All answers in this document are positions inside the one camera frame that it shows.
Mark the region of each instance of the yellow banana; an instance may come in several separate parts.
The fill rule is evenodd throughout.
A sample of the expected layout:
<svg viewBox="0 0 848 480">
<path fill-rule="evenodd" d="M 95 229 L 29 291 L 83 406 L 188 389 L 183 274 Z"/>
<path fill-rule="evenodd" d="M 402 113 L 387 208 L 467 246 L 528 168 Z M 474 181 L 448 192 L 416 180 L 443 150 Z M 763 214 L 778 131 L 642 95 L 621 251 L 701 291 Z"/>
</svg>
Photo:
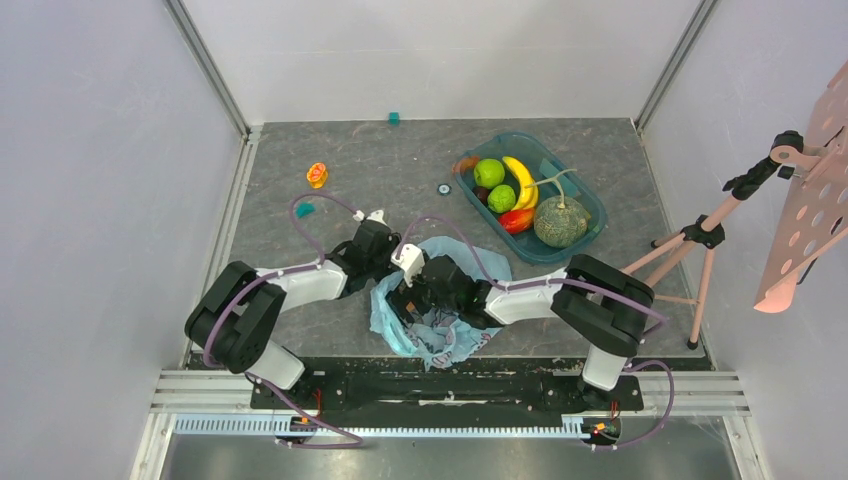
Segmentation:
<svg viewBox="0 0 848 480">
<path fill-rule="evenodd" d="M 504 165 L 518 180 L 518 185 L 521 186 L 521 192 L 518 194 L 518 200 L 515 202 L 513 210 L 524 210 L 525 208 L 533 208 L 539 203 L 539 187 L 530 186 L 535 182 L 530 171 L 517 158 L 503 157 Z"/>
</svg>

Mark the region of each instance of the stem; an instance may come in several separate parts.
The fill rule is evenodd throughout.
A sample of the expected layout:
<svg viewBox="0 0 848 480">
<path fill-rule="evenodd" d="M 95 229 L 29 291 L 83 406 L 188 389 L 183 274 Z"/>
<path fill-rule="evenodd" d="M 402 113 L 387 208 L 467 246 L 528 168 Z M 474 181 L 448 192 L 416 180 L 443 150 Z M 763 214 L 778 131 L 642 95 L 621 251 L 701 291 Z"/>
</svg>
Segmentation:
<svg viewBox="0 0 848 480">
<path fill-rule="evenodd" d="M 576 169 L 576 168 L 566 168 L 565 170 L 563 170 L 563 171 L 561 171 L 561 172 L 557 173 L 556 175 L 554 175 L 554 176 L 553 176 L 553 177 L 551 177 L 551 178 L 546 178 L 546 179 L 544 179 L 544 180 L 539 180 L 538 182 L 536 182 L 536 183 L 531 183 L 530 185 L 527 185 L 527 186 L 528 186 L 528 187 L 537 187 L 537 186 L 539 186 L 539 185 L 541 185 L 541 184 L 543 184 L 543 183 L 551 183 L 551 182 L 553 182 L 554 186 L 555 186 L 555 187 L 557 187 L 557 190 L 559 190 L 559 205 L 558 205 L 558 207 L 559 207 L 559 208 L 565 208 L 565 190 L 563 190 L 563 189 L 562 189 L 562 185 L 560 185 L 560 184 L 559 184 L 559 182 L 557 182 L 557 181 L 556 181 L 556 179 L 557 179 L 557 177 L 559 177 L 559 176 L 560 176 L 560 175 L 562 175 L 563 173 L 576 172 L 576 171 L 577 171 L 577 169 Z"/>
</svg>

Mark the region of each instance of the teal small block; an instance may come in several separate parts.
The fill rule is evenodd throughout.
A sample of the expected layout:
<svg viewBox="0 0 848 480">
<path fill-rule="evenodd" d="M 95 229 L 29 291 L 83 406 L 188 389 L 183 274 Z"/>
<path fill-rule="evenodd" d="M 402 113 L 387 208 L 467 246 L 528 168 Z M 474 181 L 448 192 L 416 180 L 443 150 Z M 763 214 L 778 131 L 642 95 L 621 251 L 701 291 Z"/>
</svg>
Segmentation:
<svg viewBox="0 0 848 480">
<path fill-rule="evenodd" d="M 297 210 L 295 210 L 294 214 L 297 215 L 297 218 L 303 218 L 314 211 L 315 207 L 313 207 L 311 203 L 301 203 L 297 206 Z"/>
</svg>

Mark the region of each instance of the cantaloupe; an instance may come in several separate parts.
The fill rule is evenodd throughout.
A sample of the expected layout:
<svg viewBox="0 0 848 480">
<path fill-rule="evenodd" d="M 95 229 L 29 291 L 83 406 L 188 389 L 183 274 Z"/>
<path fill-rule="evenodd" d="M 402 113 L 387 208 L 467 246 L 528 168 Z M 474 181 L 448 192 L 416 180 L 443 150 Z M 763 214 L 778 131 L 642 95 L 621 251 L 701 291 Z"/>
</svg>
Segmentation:
<svg viewBox="0 0 848 480">
<path fill-rule="evenodd" d="M 559 197 L 551 197 L 536 207 L 533 229 L 539 240 L 554 248 L 567 248 L 586 235 L 589 229 L 589 212 L 577 200 L 567 197 L 557 177 L 572 170 L 563 170 L 551 178 L 536 182 L 553 183 L 559 189 Z"/>
</svg>

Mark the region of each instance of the fruit basket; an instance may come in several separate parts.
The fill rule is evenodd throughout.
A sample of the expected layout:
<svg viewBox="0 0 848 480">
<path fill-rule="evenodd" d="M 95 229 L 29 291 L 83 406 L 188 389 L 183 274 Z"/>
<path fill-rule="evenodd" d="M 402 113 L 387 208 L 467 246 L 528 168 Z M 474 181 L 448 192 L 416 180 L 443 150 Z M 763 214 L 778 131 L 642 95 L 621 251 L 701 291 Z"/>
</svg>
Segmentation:
<svg viewBox="0 0 848 480">
<path fill-rule="evenodd" d="M 527 167 L 536 181 L 554 177 L 566 168 L 559 159 L 545 148 L 538 140 L 524 133 L 503 133 L 495 136 L 477 148 L 468 150 L 460 158 L 479 157 L 481 159 L 515 157 Z M 567 260 L 572 255 L 580 253 L 598 236 L 607 223 L 607 212 L 603 204 L 576 175 L 580 172 L 568 172 L 558 177 L 557 181 L 565 190 L 565 194 L 577 200 L 589 212 L 589 225 L 586 234 L 580 240 L 566 248 L 554 248 L 543 243 L 533 229 L 517 234 L 510 234 L 498 223 L 499 215 L 489 210 L 472 192 L 476 186 L 474 171 L 469 168 L 465 172 L 454 174 L 459 187 L 468 197 L 480 215 L 501 236 L 516 255 L 525 262 L 532 264 L 551 264 Z M 519 192 L 521 187 L 509 171 L 504 176 L 503 183 Z M 539 203 L 547 198 L 559 196 L 559 190 L 552 183 L 539 185 Z"/>
</svg>

